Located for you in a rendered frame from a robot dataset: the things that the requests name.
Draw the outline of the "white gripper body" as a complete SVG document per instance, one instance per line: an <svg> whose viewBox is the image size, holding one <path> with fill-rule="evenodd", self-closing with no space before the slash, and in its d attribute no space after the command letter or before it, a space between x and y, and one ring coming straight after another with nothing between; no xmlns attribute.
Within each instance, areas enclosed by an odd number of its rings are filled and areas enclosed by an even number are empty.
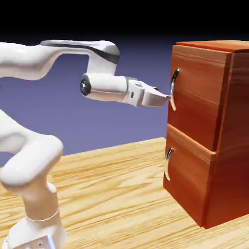
<svg viewBox="0 0 249 249"><path fill-rule="evenodd" d="M144 107L162 107L168 100L167 95L154 89L152 86L141 82L144 88L144 94L142 98L142 106Z"/></svg>

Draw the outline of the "long curved metal handle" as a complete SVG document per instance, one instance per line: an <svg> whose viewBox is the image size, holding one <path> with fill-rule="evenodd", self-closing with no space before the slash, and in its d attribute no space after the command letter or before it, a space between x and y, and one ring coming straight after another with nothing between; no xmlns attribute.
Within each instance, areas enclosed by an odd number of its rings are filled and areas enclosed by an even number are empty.
<svg viewBox="0 0 249 249"><path fill-rule="evenodd" d="M174 85L175 85L175 80L177 78L179 74L179 68L177 68L172 76L172 79L171 79L171 98L170 98L170 104L171 104L171 107L173 109L173 111L176 111L176 105L175 105L175 101L174 101Z"/></svg>

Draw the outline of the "large reddish wooden door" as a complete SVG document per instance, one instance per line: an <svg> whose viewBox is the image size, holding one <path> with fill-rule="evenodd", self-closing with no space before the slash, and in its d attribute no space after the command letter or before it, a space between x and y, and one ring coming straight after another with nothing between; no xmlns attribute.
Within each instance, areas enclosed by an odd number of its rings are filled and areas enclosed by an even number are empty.
<svg viewBox="0 0 249 249"><path fill-rule="evenodd" d="M176 110L168 109L168 124L215 151L224 90L232 54L216 50L173 46L172 71Z"/></svg>

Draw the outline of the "reddish wooden cabinet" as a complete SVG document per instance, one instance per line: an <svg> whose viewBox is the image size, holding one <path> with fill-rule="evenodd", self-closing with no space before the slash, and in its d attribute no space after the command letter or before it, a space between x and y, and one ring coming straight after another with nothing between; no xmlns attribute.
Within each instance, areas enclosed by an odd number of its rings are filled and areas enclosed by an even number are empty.
<svg viewBox="0 0 249 249"><path fill-rule="evenodd" d="M182 41L175 45L232 54L204 228L249 214L249 41Z"/></svg>

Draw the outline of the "small reddish wooden door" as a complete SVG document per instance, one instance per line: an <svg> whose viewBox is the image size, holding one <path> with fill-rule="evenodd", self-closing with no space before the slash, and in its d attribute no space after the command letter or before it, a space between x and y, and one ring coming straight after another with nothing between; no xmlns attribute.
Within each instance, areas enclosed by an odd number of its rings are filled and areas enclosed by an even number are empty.
<svg viewBox="0 0 249 249"><path fill-rule="evenodd" d="M216 153L172 125L167 126L165 154L170 147L174 150L168 166L170 181L164 175L163 187L199 226L203 226Z"/></svg>

